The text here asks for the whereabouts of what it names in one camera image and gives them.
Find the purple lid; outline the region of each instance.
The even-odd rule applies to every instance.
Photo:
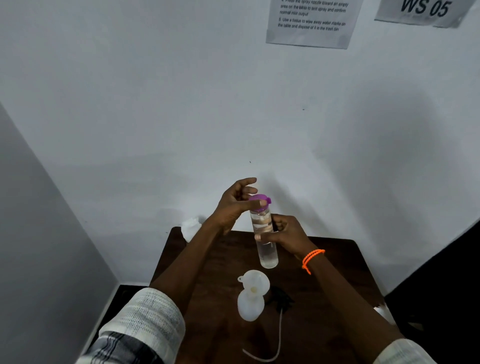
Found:
[[[267,210],[268,206],[272,203],[272,199],[265,194],[254,194],[253,196],[251,196],[249,198],[249,201],[251,201],[251,200],[265,200],[267,202],[267,206],[258,208],[256,210],[252,210],[252,211],[256,211],[256,212],[261,212],[261,211]]]

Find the person's right hand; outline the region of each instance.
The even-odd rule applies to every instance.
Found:
[[[255,240],[265,243],[280,243],[290,253],[302,260],[308,253],[318,249],[303,231],[295,216],[272,214],[278,231],[256,234]]]

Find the sleeve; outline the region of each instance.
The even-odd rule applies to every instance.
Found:
[[[185,321],[168,296],[144,288],[98,334],[77,364],[173,364],[185,336]]]
[[[417,343],[408,339],[398,339],[388,345],[373,364],[436,364],[427,352]]]

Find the wooden table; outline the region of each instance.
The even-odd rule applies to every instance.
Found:
[[[326,250],[328,259],[368,303],[377,306],[384,302],[354,241],[311,240]],[[174,227],[152,280],[185,246],[180,228]],[[279,244],[277,251],[278,266],[265,269],[260,265],[253,233],[231,231],[215,243],[185,315],[187,331],[177,363],[258,363],[242,349],[263,359],[275,355],[279,320],[276,304],[265,306],[254,322],[242,320],[237,311],[237,297],[243,289],[237,277],[250,269],[264,272],[272,286],[280,287],[295,301],[283,315],[281,351],[275,363],[357,363],[336,312],[315,278]]]

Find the forearm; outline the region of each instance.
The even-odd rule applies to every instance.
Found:
[[[162,291],[185,314],[196,279],[205,264],[212,243],[221,233],[220,228],[207,220],[175,261],[151,284]]]
[[[356,353],[364,362],[373,363],[383,349],[403,337],[358,294],[323,254],[312,258],[308,267],[338,312]]]

